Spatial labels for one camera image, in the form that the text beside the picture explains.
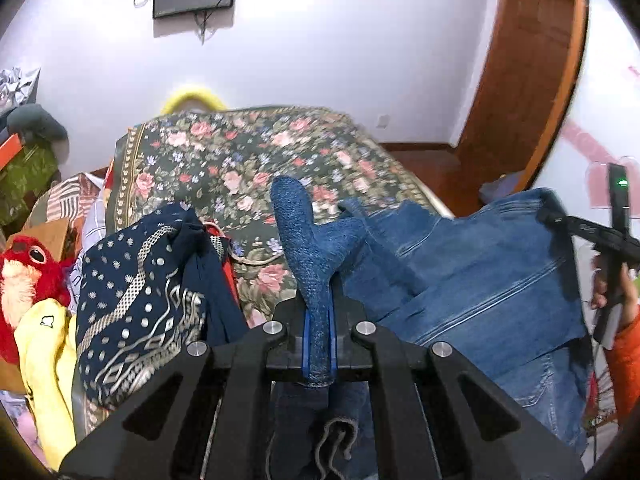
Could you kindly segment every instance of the white wall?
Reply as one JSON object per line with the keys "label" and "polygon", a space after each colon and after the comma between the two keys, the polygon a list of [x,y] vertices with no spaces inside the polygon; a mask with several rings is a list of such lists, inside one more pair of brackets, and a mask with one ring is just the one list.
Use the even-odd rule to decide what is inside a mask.
{"label": "white wall", "polygon": [[[569,214],[610,225],[607,207],[606,162],[627,166],[630,183],[632,233],[640,237],[640,50],[608,0],[590,0],[586,45],[574,95],[558,139],[535,186],[549,187],[558,194]],[[594,252],[591,244],[574,237],[581,297],[592,297]],[[593,313],[585,308],[588,323]],[[596,373],[602,374],[602,352]],[[614,407],[609,392],[600,407]],[[615,423],[598,431],[598,456],[616,434]],[[593,439],[582,456],[593,465]]]}
{"label": "white wall", "polygon": [[[185,84],[232,108],[324,105],[379,140],[447,142],[478,70],[487,1],[236,0],[203,46],[191,16],[154,23],[151,3],[26,0],[0,66],[42,67],[38,102],[70,134],[63,176],[105,165],[126,128]],[[386,130],[379,114],[391,115]]]}
{"label": "white wall", "polygon": [[462,104],[458,109],[458,118],[453,126],[451,136],[449,138],[449,144],[451,146],[457,146],[460,142],[460,137],[462,137],[462,132],[465,129],[466,119],[469,117],[469,112],[471,111],[471,107],[476,99],[476,93],[478,93],[478,86],[480,85],[482,72],[484,72],[486,56],[489,53],[491,40],[494,36],[495,17],[498,13],[498,1],[499,0],[486,0],[484,17],[482,19],[482,28],[480,29],[478,45],[476,46],[476,56],[472,66],[473,68],[469,76],[468,84],[465,88]]}

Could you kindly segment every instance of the electrical outlet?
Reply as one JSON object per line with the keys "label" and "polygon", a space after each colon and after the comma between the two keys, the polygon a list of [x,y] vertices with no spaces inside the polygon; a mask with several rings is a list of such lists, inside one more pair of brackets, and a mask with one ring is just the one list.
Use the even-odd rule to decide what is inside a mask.
{"label": "electrical outlet", "polygon": [[389,122],[391,121],[390,115],[379,115],[378,122],[376,123],[376,128],[386,128],[389,126]]}

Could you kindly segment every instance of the pink wall decal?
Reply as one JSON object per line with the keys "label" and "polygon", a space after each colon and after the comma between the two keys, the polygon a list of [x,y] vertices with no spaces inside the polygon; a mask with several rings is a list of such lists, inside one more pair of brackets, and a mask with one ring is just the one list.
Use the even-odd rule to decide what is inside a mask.
{"label": "pink wall decal", "polygon": [[560,136],[590,162],[585,178],[591,207],[610,207],[607,164],[615,162],[626,167],[631,217],[640,218],[640,164],[638,161],[631,156],[615,158],[589,132],[581,129],[570,119],[562,125]]}

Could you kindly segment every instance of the door frame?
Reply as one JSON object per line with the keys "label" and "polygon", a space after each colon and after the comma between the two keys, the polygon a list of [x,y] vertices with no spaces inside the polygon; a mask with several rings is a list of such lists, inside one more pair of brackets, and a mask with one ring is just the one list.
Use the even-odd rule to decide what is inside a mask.
{"label": "door frame", "polygon": [[556,92],[556,97],[554,98],[554,103],[551,107],[549,117],[546,120],[545,127],[540,135],[540,140],[520,180],[513,189],[514,193],[529,189],[529,187],[532,186],[564,122],[564,116],[569,107],[571,97],[574,94],[575,83],[582,63],[582,53],[584,51],[587,32],[588,7],[589,0],[574,0],[574,23],[572,25],[569,50],[566,61],[564,62],[564,70],[562,70],[558,92]]}

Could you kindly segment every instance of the black gripper frame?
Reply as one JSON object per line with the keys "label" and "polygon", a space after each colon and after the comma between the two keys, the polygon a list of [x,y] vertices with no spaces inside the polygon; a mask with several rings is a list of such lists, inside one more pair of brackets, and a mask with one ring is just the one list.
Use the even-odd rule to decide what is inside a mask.
{"label": "black gripper frame", "polygon": [[[574,480],[580,458],[455,349],[400,341],[378,325],[363,335],[361,303],[332,281],[337,381],[368,381],[383,480]],[[63,460],[72,478],[266,478],[271,381],[302,381],[305,303],[239,342],[185,349]]]}
{"label": "black gripper frame", "polygon": [[629,227],[629,182],[626,169],[619,164],[609,164],[608,168],[611,227],[567,216],[555,200],[547,200],[538,212],[538,219],[592,242],[594,249],[602,254],[602,267],[607,273],[607,304],[596,313],[593,338],[604,348],[611,350],[622,314],[620,271],[625,262],[630,267],[640,264],[640,241],[632,237]]}

